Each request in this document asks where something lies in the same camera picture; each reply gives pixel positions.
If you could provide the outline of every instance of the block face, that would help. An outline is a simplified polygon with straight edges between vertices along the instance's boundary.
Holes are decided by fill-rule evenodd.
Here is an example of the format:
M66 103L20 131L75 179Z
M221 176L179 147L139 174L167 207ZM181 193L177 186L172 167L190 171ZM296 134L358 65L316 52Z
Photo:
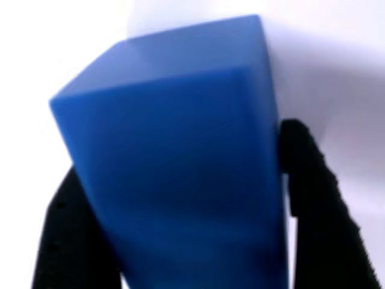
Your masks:
M245 66L265 57L255 46L263 37L257 16L204 23L128 39L102 54L57 97Z
M133 289L287 288L276 108L264 43L248 33L237 41L258 57L181 73L148 41L144 58L175 75L51 100Z

